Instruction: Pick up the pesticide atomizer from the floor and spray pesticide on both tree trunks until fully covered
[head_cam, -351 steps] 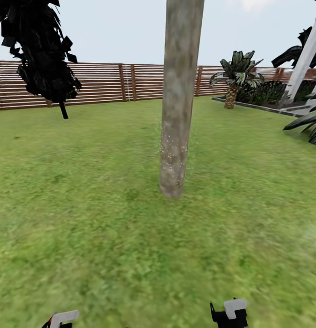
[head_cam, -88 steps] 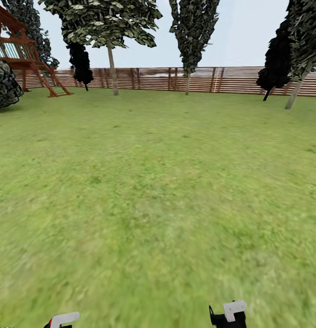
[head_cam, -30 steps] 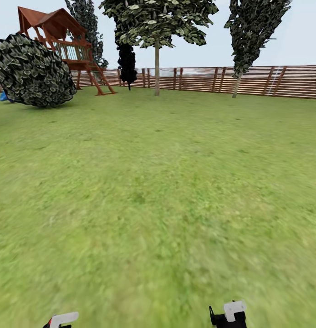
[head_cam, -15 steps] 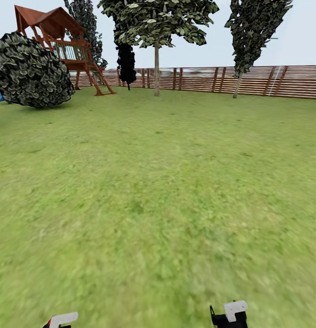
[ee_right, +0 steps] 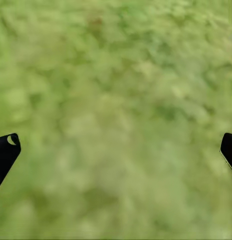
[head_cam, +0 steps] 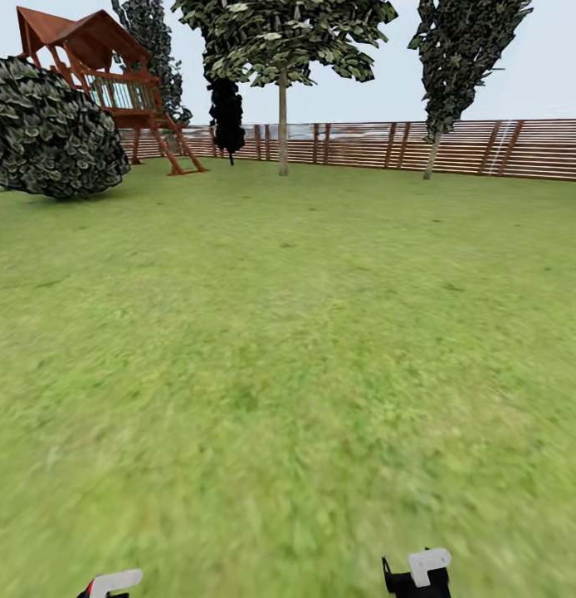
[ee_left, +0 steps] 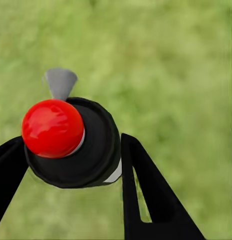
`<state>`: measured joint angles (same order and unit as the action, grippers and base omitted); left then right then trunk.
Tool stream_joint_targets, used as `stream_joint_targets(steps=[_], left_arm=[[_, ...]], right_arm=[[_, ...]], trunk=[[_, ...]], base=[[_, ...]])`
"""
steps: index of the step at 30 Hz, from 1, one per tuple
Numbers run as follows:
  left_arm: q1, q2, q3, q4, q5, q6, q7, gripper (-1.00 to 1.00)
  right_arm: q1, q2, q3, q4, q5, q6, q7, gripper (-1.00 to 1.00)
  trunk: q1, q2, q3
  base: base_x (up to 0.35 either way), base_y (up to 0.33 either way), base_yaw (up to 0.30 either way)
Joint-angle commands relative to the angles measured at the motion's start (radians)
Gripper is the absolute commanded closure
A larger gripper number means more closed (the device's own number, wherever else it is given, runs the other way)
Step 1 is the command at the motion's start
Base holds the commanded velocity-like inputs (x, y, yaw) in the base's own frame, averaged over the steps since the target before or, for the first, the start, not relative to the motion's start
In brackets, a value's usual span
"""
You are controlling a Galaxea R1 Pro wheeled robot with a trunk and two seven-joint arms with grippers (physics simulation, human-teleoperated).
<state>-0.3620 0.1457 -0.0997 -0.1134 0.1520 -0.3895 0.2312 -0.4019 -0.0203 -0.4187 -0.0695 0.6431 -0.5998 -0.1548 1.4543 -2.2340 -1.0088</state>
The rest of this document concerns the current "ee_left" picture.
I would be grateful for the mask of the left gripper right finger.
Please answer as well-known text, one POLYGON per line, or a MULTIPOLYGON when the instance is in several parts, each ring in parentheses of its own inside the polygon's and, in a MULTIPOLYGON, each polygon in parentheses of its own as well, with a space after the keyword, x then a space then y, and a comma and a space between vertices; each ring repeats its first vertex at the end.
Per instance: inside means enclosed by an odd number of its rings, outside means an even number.
POLYGON ((141 142, 121 134, 125 240, 205 240, 141 142), (135 168, 152 223, 141 220, 135 168))

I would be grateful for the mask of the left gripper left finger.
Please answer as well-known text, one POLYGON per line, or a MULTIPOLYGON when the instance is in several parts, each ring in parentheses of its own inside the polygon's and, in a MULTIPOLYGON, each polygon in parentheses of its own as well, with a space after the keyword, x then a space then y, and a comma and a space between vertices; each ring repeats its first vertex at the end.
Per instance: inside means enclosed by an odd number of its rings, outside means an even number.
POLYGON ((29 165, 22 136, 0 146, 0 222, 29 165))

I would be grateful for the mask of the pesticide atomizer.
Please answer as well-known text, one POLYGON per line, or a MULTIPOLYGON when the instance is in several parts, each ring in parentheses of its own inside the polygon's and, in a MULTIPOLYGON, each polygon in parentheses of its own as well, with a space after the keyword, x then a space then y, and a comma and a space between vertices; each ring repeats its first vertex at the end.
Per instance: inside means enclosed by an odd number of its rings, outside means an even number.
POLYGON ((98 102, 68 97, 78 77, 68 68, 45 73, 53 99, 32 106, 22 121, 27 164, 61 189, 107 186, 122 175, 121 134, 98 102))

